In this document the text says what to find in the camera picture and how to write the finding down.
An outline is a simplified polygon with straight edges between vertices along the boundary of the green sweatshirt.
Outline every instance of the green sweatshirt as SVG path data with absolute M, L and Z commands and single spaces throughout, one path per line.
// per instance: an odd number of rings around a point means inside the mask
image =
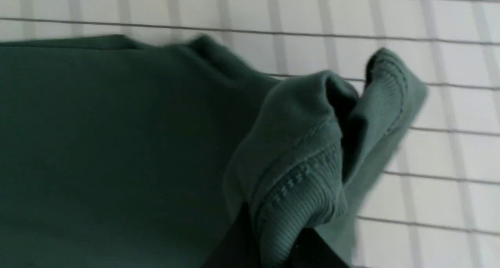
M 208 37 L 0 44 L 0 266 L 198 268 L 244 203 L 264 266 L 354 218 L 425 99 L 392 52 L 367 88 L 281 82 Z

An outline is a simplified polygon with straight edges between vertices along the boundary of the dark green cloth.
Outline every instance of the dark green cloth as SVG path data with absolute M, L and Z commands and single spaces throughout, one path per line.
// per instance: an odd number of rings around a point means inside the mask
M 0 266 L 198 268 L 243 202 L 264 266 L 303 227 L 349 262 L 362 198 L 425 98 L 385 49 L 360 98 L 332 72 L 255 72 L 208 37 L 0 58 Z

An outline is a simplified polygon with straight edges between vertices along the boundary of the fabric fold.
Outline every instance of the fabric fold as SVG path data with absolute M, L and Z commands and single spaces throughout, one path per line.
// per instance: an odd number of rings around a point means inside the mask
M 351 211 L 346 185 L 370 154 L 378 157 L 375 165 L 387 163 L 397 144 L 371 152 L 393 130 L 407 129 L 420 109 L 425 85 L 393 52 L 377 51 L 366 73 L 362 97 L 328 72 L 280 83 L 234 152 L 225 173 L 225 199 L 232 218 L 249 203 L 264 266 L 283 263 L 303 228 Z

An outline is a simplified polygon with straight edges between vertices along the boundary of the stitched seam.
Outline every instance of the stitched seam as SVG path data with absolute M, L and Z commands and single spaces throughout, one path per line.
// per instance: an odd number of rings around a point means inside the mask
M 395 70 L 398 71 L 398 73 L 400 74 L 400 77 L 402 77 L 404 83 L 405 83 L 405 87 L 403 87 L 399 81 L 397 81 L 398 79 L 398 75 L 397 74 L 394 74 L 392 72 L 387 72 L 386 73 L 393 79 L 395 79 L 396 81 L 393 80 L 393 82 L 395 82 L 396 86 L 398 87 L 398 91 L 401 95 L 401 101 L 400 101 L 400 107 L 399 107 L 399 112 L 398 112 L 398 115 L 396 116 L 395 120 L 392 122 L 392 124 L 389 126 L 389 128 L 386 129 L 386 131 L 384 132 L 385 135 L 389 134 L 395 127 L 395 125 L 397 123 L 399 123 L 400 119 L 402 118 L 402 114 L 404 112 L 404 104 L 406 102 L 406 94 L 404 92 L 408 91 L 408 81 L 407 81 L 407 78 L 406 78 L 406 74 L 403 72 L 403 70 L 398 66 L 398 64 L 396 62 L 394 62 L 393 60 L 388 60 L 388 58 L 390 58 L 390 56 L 383 56 L 382 59 L 383 60 L 380 60 L 379 62 L 380 63 L 387 63 L 388 65 L 391 65 L 393 66 L 393 68 Z
M 313 154 L 313 155 L 307 157 L 302 162 L 296 164 L 287 173 L 291 173 L 291 172 L 297 172 L 297 173 L 295 175 L 293 175 L 292 177 L 288 177 L 286 179 L 286 182 L 282 184 L 281 189 L 279 191 L 277 191 L 277 193 L 275 193 L 272 198 L 270 198 L 269 195 L 271 195 L 270 193 L 273 193 L 273 190 L 276 188 L 276 185 L 273 186 L 273 188 L 271 188 L 271 190 L 267 193 L 267 195 L 264 196 L 264 198 L 262 199 L 264 202 L 261 203 L 261 205 L 259 206 L 259 208 L 256 211 L 255 216 L 262 215 L 261 224 L 257 225 L 258 226 L 258 228 L 257 228 L 258 234 L 260 234 L 259 229 L 266 226 L 270 210 L 275 205 L 279 204 L 280 201 L 285 198 L 285 195 L 287 195 L 295 187 L 299 186 L 302 183 L 302 181 L 307 179 L 307 177 L 309 176 L 310 172 L 303 172 L 303 171 L 301 171 L 301 168 L 304 167 L 312 159 L 314 159 L 316 157 L 320 157 L 320 156 L 324 156 L 327 161 L 330 161 L 331 159 L 329 159 L 329 158 L 332 157 L 332 155 L 335 154 L 336 151 L 337 151 L 336 147 L 334 145 L 330 145 L 330 146 L 325 147 L 322 150 L 318 151 L 316 154 Z
M 328 125 L 330 125 L 333 122 L 333 120 L 335 120 L 335 117 L 331 116 L 331 117 L 327 118 L 325 121 L 321 122 L 320 124 L 318 124 L 314 127 L 311 127 L 311 129 L 309 129 L 306 133 L 304 133 L 302 136 L 300 136 L 298 139 L 295 140 L 292 147 L 290 147 L 289 149 L 286 149 L 281 154 L 279 154 L 275 159 L 273 159 L 269 163 L 269 165 L 264 168 L 262 174 L 258 177 L 257 182 L 255 183 L 255 186 L 252 189 L 252 194 L 250 195 L 250 200 L 253 200 L 255 198 L 255 195 L 257 194 L 257 189 L 259 189 L 259 187 L 262 183 L 262 180 L 264 179 L 264 177 L 266 177 L 266 175 L 269 173 L 269 171 L 274 167 L 274 165 L 277 163 L 277 161 L 279 161 L 288 152 L 290 152 L 290 151 L 296 149 L 297 147 L 299 147 L 300 145 L 302 145 L 308 138 L 313 136 L 316 132 L 325 129 Z

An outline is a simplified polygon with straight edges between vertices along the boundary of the white tile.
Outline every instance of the white tile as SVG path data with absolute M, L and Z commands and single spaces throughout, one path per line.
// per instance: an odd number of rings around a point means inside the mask
M 500 267 L 500 237 L 477 235 L 482 268 Z
M 428 88 L 427 99 L 418 114 L 413 126 L 430 129 L 447 129 L 445 108 L 441 97 L 442 88 L 431 86 Z
M 284 42 L 286 65 L 290 74 L 311 74 L 328 69 L 323 38 L 285 36 Z
M 364 265 L 363 261 L 363 249 L 361 247 L 361 234 L 359 233 L 360 229 L 360 223 L 359 220 L 356 220 L 355 222 L 355 237 L 356 237 L 356 242 L 355 242 L 355 247 L 352 252 L 352 265 L 356 266 L 362 266 Z
M 401 160 L 404 159 L 404 157 L 401 155 L 401 150 L 398 149 L 395 151 L 395 154 L 393 154 L 393 157 L 389 161 L 389 163 L 386 165 L 386 171 L 388 172 L 403 172 L 403 170 L 400 167 L 400 164 L 402 163 Z
M 328 0 L 334 33 L 374 36 L 368 0 Z
M 398 53 L 407 67 L 423 82 L 436 82 L 436 70 L 429 42 L 387 40 L 386 45 Z
M 423 268 L 471 268 L 467 234 L 451 230 L 418 228 Z
M 456 176 L 448 133 L 411 130 L 405 138 L 405 150 L 410 173 Z
M 111 23 L 120 21 L 118 0 L 80 0 L 80 4 L 84 21 Z
M 412 267 L 408 226 L 360 220 L 359 232 L 365 266 Z
M 470 195 L 476 228 L 500 232 L 500 187 L 470 183 Z
M 464 1 L 431 0 L 437 37 L 447 40 L 480 41 L 472 4 Z
M 500 42 L 500 4 L 483 3 L 484 15 L 488 24 L 489 36 L 493 42 Z
M 449 89 L 457 120 L 457 129 L 500 132 L 492 91 L 466 88 Z
M 273 46 L 273 35 L 233 33 L 234 51 L 257 70 L 279 73 Z
M 170 25 L 167 0 L 129 0 L 134 24 Z
M 440 43 L 446 82 L 491 86 L 488 68 L 480 45 Z
M 182 26 L 221 28 L 218 0 L 179 0 L 179 6 Z
M 0 20 L 0 41 L 14 41 L 23 38 L 23 22 Z
M 222 38 L 222 34 L 220 32 L 182 30 L 182 38 L 184 41 L 193 40 L 193 38 L 196 38 L 196 37 L 200 36 L 201 34 L 209 35 L 216 42 L 223 44 L 223 38 Z
M 71 37 L 71 25 L 62 23 L 39 22 L 34 25 L 36 38 L 68 38 Z
M 417 222 L 465 227 L 459 184 L 456 181 L 413 177 L 411 189 Z
M 318 0 L 278 0 L 282 30 L 292 33 L 323 33 Z
M 401 177 L 384 174 L 366 196 L 360 214 L 370 218 L 406 221 L 403 200 Z
M 500 138 L 458 134 L 466 176 L 500 182 Z
M 268 0 L 229 0 L 231 28 L 270 31 Z
M 420 0 L 379 0 L 379 2 L 387 36 L 427 37 Z
M 21 17 L 20 0 L 0 0 L 0 16 Z
M 492 49 L 493 49 L 494 61 L 496 62 L 496 66 L 498 67 L 498 70 L 500 70 L 500 46 L 492 46 Z M 492 85 L 496 88 L 500 88 L 500 79 L 493 81 Z
M 156 46 L 172 42 L 170 29 L 164 28 L 133 27 L 132 36 L 140 42 Z
M 121 34 L 121 26 L 83 25 L 84 36 Z
M 33 0 L 36 19 L 70 20 L 68 0 Z
M 334 38 L 339 74 L 345 78 L 364 79 L 368 58 L 377 50 L 372 39 Z

